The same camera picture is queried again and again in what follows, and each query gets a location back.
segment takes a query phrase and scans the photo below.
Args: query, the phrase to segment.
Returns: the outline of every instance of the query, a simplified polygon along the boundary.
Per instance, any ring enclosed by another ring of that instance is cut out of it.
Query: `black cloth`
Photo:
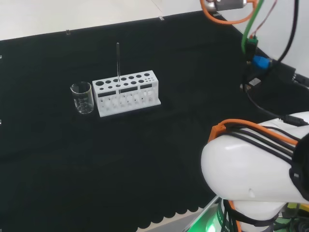
[[[240,41],[196,12],[0,42],[2,231],[134,232],[204,207],[214,197],[200,167],[211,127],[270,119],[239,91]],[[117,76],[117,42],[121,74],[153,70],[162,104],[78,115],[70,86]],[[269,86],[264,107],[309,109],[305,91]]]

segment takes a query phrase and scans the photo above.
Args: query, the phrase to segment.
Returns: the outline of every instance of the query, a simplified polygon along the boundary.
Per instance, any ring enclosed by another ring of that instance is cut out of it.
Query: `test tube rack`
[[[93,81],[100,117],[160,105],[159,81],[153,71]]]

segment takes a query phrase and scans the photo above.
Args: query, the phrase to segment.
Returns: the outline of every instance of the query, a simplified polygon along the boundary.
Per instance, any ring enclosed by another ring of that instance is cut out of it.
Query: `wire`
[[[262,145],[262,144],[260,144],[260,143],[258,143],[256,141],[253,141],[253,140],[251,140],[251,139],[249,139],[247,137],[244,137],[244,136],[242,136],[240,134],[237,134],[237,133],[234,133],[234,132],[224,132],[224,133],[222,133],[220,135],[230,135],[232,137],[235,137],[235,138],[241,139],[243,141],[246,141],[246,142],[248,142],[248,143],[250,143],[250,144],[252,144],[252,145],[254,145],[254,146],[256,146],[256,147],[258,147],[258,148],[260,148],[260,149],[262,149],[262,150],[264,150],[264,151],[266,151],[268,153],[270,153],[270,154],[273,154],[274,156],[278,157],[279,159],[281,159],[281,160],[287,162],[288,164],[292,165],[292,161],[291,161],[290,158],[287,158],[286,156],[282,155],[281,153],[278,153],[275,150],[270,149],[269,147],[264,146],[264,145]]]
[[[249,99],[249,101],[255,105],[256,108],[258,108],[259,110],[261,110],[262,112],[266,113],[267,115],[271,116],[271,117],[274,117],[274,118],[280,118],[281,116],[280,115],[277,115],[273,112],[270,112],[269,110],[266,110],[264,109],[263,107],[259,106],[255,101],[253,101],[253,99],[251,98],[250,94],[246,91],[247,93],[247,97]]]
[[[204,0],[200,0],[201,6],[202,6],[202,10],[204,12],[204,14],[206,15],[206,17],[208,19],[210,19],[211,21],[215,22],[215,23],[219,23],[219,24],[223,24],[223,25],[233,25],[233,24],[239,24],[239,23],[243,23],[246,22],[247,20],[249,20],[255,11],[256,8],[256,0],[247,0],[247,2],[251,2],[253,4],[253,11],[251,12],[250,15],[248,15],[247,17],[241,19],[241,20],[237,20],[237,21],[224,21],[224,20],[220,20],[220,19],[216,19],[215,17],[213,17],[207,10],[206,5]]]
[[[230,206],[233,210],[236,210],[235,206],[234,206],[234,203],[232,201],[228,201],[230,203]],[[241,232],[241,226],[240,226],[240,222],[239,221],[236,221],[236,227],[237,227],[237,230],[238,232]]]
[[[234,232],[238,232],[238,226],[237,226],[236,220],[233,219],[233,218],[232,218],[232,220],[233,220],[233,230],[234,230]]]
[[[291,222],[289,221],[287,224],[282,224],[274,227],[274,231],[283,230],[286,228],[289,228],[291,225]]]
[[[225,229],[226,216],[227,216],[227,210],[224,208],[224,216],[223,216],[223,222],[222,222],[221,232],[224,232],[224,229]]]
[[[250,137],[252,137],[252,138],[254,138],[254,139],[256,139],[256,140],[258,140],[258,141],[260,141],[260,142],[262,142],[262,143],[264,143],[264,144],[266,144],[266,145],[268,145],[268,146],[270,146],[270,147],[272,147],[272,148],[274,148],[274,149],[276,149],[276,150],[282,152],[282,153],[284,153],[285,155],[287,155],[287,156],[289,156],[289,157],[292,157],[292,156],[293,156],[293,153],[292,153],[292,152],[290,152],[290,151],[288,151],[288,150],[286,150],[286,149],[284,149],[284,148],[282,148],[282,147],[280,147],[280,146],[278,146],[278,145],[275,145],[275,144],[272,143],[271,141],[266,140],[266,139],[264,139],[264,138],[261,138],[260,136],[258,136],[258,135],[256,135],[256,134],[253,134],[253,133],[251,133],[251,132],[249,132],[249,131],[246,131],[246,130],[239,130],[239,129],[231,129],[231,130],[229,130],[229,132],[237,132],[237,133],[241,133],[241,134],[248,135],[248,136],[250,136]]]
[[[306,232],[308,227],[309,227],[309,223],[307,221],[300,221],[297,226],[298,232]]]
[[[276,64],[274,64],[273,66],[271,66],[269,69],[267,69],[266,72],[260,74],[257,76],[258,79],[263,80],[264,78],[268,77],[268,75],[276,68],[279,66],[279,64],[281,63],[281,61],[285,58],[285,56],[287,55],[287,53],[289,52],[291,45],[293,43],[294,37],[295,37],[295,32],[296,32],[296,28],[297,28],[297,21],[298,21],[298,8],[299,8],[299,0],[294,0],[294,16],[293,16],[293,25],[292,25],[292,30],[291,30],[291,34],[290,34],[290,38],[288,41],[288,44],[284,50],[284,52],[282,53],[282,55],[279,57],[278,62],[276,62]],[[242,38],[242,50],[245,51],[245,43],[246,43],[246,37],[245,34]],[[248,76],[246,73],[244,73],[243,78],[242,78],[242,86],[243,86],[243,90],[247,93],[247,97],[249,99],[249,101],[254,104],[258,109],[260,109],[261,111],[263,111],[264,113],[266,113],[267,115],[270,115],[272,117],[275,118],[282,118],[281,116],[274,114],[262,107],[260,107],[257,103],[254,102],[254,100],[250,97],[249,93],[247,92],[245,85],[248,82]]]
[[[293,147],[293,146],[283,142],[282,140],[280,140],[280,139],[278,139],[278,138],[276,138],[276,137],[274,137],[274,136],[272,136],[272,135],[270,135],[270,134],[268,134],[268,133],[266,133],[264,131],[261,131],[261,130],[259,130],[257,128],[254,128],[254,127],[251,127],[251,126],[247,126],[247,125],[242,125],[242,126],[245,127],[245,128],[251,129],[251,130],[253,130],[253,131],[257,132],[257,133],[262,134],[264,137],[274,141],[275,143],[285,147],[286,149],[289,149],[290,151],[294,151],[295,150],[295,147]]]
[[[223,126],[225,123],[239,123],[239,124],[243,124],[243,125],[247,125],[247,126],[251,126],[253,128],[257,128],[259,129],[260,131],[263,131],[263,132],[266,132],[267,134],[270,134],[271,136],[275,137],[275,138],[278,138],[282,141],[285,141],[289,144],[292,144],[292,145],[297,145],[297,141],[296,140],[293,140],[293,139],[290,139],[290,138],[287,138],[287,137],[284,137],[280,134],[277,134],[265,127],[262,127],[261,125],[258,125],[256,123],[253,123],[253,122],[249,122],[249,121],[246,121],[246,120],[242,120],[242,119],[226,119],[222,122],[220,122],[218,124],[218,126]]]
[[[230,229],[230,232],[237,232],[234,231],[234,227],[232,226],[232,217],[230,216],[230,214],[228,214],[228,228]]]
[[[298,8],[299,8],[299,0],[294,0],[294,17],[293,17],[293,25],[292,25],[291,35],[290,35],[289,42],[288,42],[284,52],[282,53],[282,55],[278,59],[277,65],[285,58],[286,54],[288,54],[288,52],[291,48],[291,45],[293,43],[296,28],[297,28]]]
[[[288,133],[288,132],[286,132],[285,130],[281,130],[281,129],[276,128],[276,127],[267,127],[267,126],[264,126],[264,127],[265,127],[265,128],[267,128],[267,129],[271,129],[271,130],[279,131],[280,133],[285,134],[286,136],[290,137],[291,139],[294,139],[294,140],[296,140],[296,141],[300,141],[300,139],[299,139],[299,138],[297,138],[297,137],[295,137],[295,136],[293,136],[293,135],[289,134],[289,133]]]
[[[304,84],[302,84],[302,83],[299,83],[298,81],[293,81],[293,84],[295,84],[295,85],[297,85],[297,86],[299,86],[299,87],[302,87],[302,88],[305,88],[306,89],[306,91],[309,91],[309,88],[307,87],[307,86],[305,86]]]
[[[266,20],[268,19],[268,17],[270,16],[271,12],[273,11],[273,9],[275,8],[276,4],[277,4],[278,0],[274,1],[274,4],[272,5],[272,7],[270,8],[268,14],[266,15],[266,18],[261,22],[261,24],[257,27],[257,29],[255,29],[255,31],[250,35],[250,37],[253,37],[256,35],[256,32],[263,26],[263,24],[266,22]]]
[[[248,38],[248,34],[249,34],[249,31],[252,27],[252,24],[253,22],[255,21],[255,18],[257,16],[257,14],[259,13],[260,9],[261,9],[261,6],[263,5],[263,2],[264,0],[259,0],[259,3],[257,4],[256,6],[256,9],[252,15],[252,17],[250,18],[249,22],[248,22],[248,25],[242,35],[242,39],[241,39],[241,49],[242,49],[242,52],[244,54],[246,54],[246,42],[247,42],[247,38]]]
[[[289,229],[290,232],[293,232],[293,231],[294,231],[294,230],[293,230],[293,228],[294,228],[294,220],[295,220],[295,218],[292,218],[292,219],[291,219],[291,225],[290,225],[290,229]]]

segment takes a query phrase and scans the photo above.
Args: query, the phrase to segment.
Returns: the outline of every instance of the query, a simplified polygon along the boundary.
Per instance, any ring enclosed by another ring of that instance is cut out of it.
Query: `orange cable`
[[[282,141],[285,141],[286,143],[289,143],[289,144],[292,144],[292,145],[297,145],[296,140],[284,137],[280,134],[277,134],[277,133],[275,133],[275,132],[273,132],[273,131],[265,128],[265,127],[262,127],[261,125],[253,123],[253,122],[249,122],[249,121],[242,120],[242,119],[226,119],[226,120],[220,122],[218,124],[218,126],[223,126],[225,123],[240,123],[240,124],[248,125],[248,126],[251,126],[251,127],[255,127],[255,128],[257,128],[261,131],[264,131],[264,132],[266,132],[266,133],[268,133],[268,134],[270,134],[270,135],[272,135],[272,136],[274,136],[274,137],[276,137],[276,138],[278,138]]]
[[[209,18],[211,21],[213,21],[215,23],[224,24],[224,25],[239,24],[239,23],[243,23],[243,22],[246,22],[247,20],[249,20],[252,17],[254,11],[255,11],[255,8],[256,8],[256,5],[257,5],[257,0],[248,0],[247,2],[251,2],[253,4],[253,11],[251,12],[250,15],[248,15],[247,17],[245,17],[241,20],[237,20],[237,21],[224,21],[224,20],[216,19],[211,14],[209,14],[209,12],[208,12],[208,10],[205,6],[204,0],[200,0],[203,12],[206,15],[206,17]]]
[[[234,206],[234,203],[232,201],[228,201],[230,203],[230,206],[232,209],[236,210],[235,206]],[[239,221],[236,221],[236,224],[237,224],[237,230],[238,232],[241,232],[241,226],[240,226],[240,222]]]

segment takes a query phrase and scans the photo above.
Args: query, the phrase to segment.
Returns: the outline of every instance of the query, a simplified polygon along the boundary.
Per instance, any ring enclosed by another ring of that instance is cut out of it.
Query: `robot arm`
[[[296,116],[308,120],[309,112]],[[278,119],[262,125],[283,129],[298,138],[309,133],[309,126],[295,127]],[[236,210],[249,218],[269,220],[288,202],[309,203],[291,180],[290,164],[238,138],[223,135],[210,141],[203,149],[201,166],[209,187],[219,197],[232,200]],[[247,232],[266,229],[246,223],[241,228]]]

